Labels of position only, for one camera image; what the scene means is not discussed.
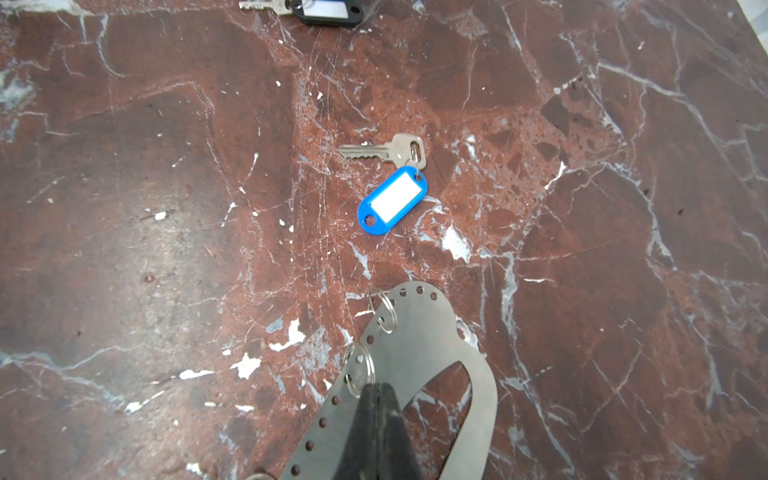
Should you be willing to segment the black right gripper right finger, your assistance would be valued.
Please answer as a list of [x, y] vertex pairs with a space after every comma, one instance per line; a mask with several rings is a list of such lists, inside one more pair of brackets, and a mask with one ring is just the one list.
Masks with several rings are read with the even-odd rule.
[[380, 478], [423, 478], [395, 391], [387, 383], [380, 385]]

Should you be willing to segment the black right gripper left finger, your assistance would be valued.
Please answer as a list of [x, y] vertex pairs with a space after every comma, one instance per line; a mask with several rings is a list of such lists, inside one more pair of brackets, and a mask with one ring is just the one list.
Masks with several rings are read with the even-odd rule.
[[368, 384], [364, 387], [334, 473], [335, 479], [383, 479], [380, 467], [383, 401], [382, 384]]

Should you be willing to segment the steel perforated key holder plate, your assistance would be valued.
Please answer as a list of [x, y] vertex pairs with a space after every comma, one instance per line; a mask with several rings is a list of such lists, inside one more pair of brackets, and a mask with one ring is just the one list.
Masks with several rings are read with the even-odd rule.
[[403, 408], [433, 378], [454, 364], [467, 372], [471, 402], [440, 473], [443, 479], [483, 476], [497, 414], [493, 372], [483, 356], [461, 339], [456, 314], [436, 287], [409, 281], [380, 300], [360, 341], [348, 345], [338, 379], [297, 445], [283, 479], [335, 479], [364, 387], [387, 383]]

